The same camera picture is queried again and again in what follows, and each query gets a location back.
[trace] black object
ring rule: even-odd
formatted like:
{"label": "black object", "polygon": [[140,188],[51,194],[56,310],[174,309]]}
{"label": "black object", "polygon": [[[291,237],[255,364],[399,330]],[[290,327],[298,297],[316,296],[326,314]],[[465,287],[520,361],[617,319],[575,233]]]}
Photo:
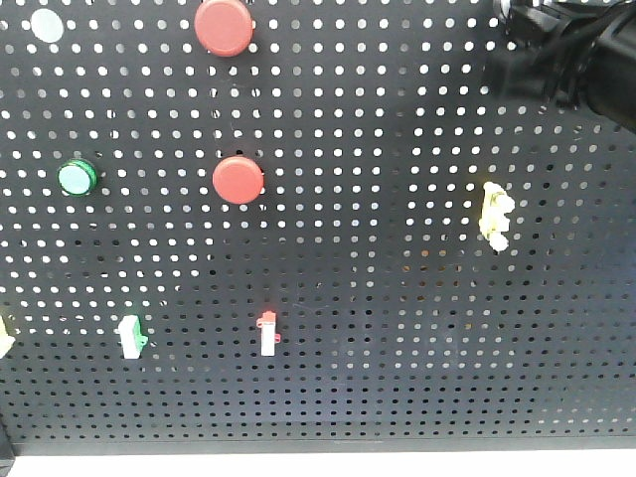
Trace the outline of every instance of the black object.
{"label": "black object", "polygon": [[513,1],[500,15],[518,49],[489,58],[485,84],[500,96],[588,105],[636,132],[636,5],[532,3]]}
{"label": "black object", "polygon": [[[486,94],[490,2],[257,0],[232,59],[199,0],[49,0],[56,49],[38,4],[0,7],[16,455],[636,445],[636,136]],[[265,193],[224,207],[238,150]],[[499,255],[488,180],[518,202]]]}

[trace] green round button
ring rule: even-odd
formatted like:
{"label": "green round button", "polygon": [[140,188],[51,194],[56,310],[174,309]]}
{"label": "green round button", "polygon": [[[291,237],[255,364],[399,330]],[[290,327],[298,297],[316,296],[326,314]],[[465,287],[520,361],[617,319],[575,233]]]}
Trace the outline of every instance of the green round button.
{"label": "green round button", "polygon": [[58,170],[58,182],[71,196],[87,196],[97,186],[97,171],[88,161],[72,159]]}

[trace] red cap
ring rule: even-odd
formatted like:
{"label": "red cap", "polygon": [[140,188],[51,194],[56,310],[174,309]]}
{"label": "red cap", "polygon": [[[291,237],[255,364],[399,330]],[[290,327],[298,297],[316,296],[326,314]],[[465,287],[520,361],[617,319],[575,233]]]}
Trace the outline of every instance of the red cap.
{"label": "red cap", "polygon": [[232,204],[247,204],[260,195],[264,185],[262,171],[246,157],[234,156],[219,163],[212,175],[217,193]]}
{"label": "red cap", "polygon": [[235,57],[251,41],[251,15],[239,0],[205,0],[195,16],[195,32],[210,52]]}

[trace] black pegboard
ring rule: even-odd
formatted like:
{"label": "black pegboard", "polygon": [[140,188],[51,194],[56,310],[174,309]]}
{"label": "black pegboard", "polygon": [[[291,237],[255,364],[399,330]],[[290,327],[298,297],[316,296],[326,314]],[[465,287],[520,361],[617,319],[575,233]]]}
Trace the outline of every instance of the black pegboard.
{"label": "black pegboard", "polygon": [[[198,0],[0,1],[16,451],[633,446],[634,135],[493,99],[490,0],[248,3],[253,44],[219,59]],[[249,206],[212,188],[237,151]],[[86,198],[56,184],[74,156],[103,174]],[[500,254],[488,180],[518,203]]]}

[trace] white surface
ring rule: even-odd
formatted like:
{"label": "white surface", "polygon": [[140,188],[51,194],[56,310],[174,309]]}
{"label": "white surface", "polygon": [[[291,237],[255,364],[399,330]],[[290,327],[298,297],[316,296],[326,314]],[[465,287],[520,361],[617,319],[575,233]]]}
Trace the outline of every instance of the white surface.
{"label": "white surface", "polygon": [[7,334],[7,329],[4,326],[4,321],[0,316],[0,360],[4,358],[11,348],[13,344],[16,342],[16,339],[13,336],[9,336]]}
{"label": "white surface", "polygon": [[276,324],[263,323],[260,328],[260,355],[276,355]]}
{"label": "white surface", "polygon": [[631,475],[635,458],[634,450],[21,457],[10,477],[598,477]]}
{"label": "white surface", "polygon": [[58,179],[70,194],[86,194],[90,190],[90,176],[80,166],[63,167]]}
{"label": "white surface", "polygon": [[41,8],[31,16],[31,31],[45,43],[58,42],[64,34],[64,23],[53,10]]}
{"label": "white surface", "polygon": [[139,322],[139,318],[134,315],[124,316],[117,327],[119,330],[119,338],[121,339],[121,347],[123,348],[124,360],[138,360],[141,356],[141,350],[137,348],[135,341],[134,328]]}

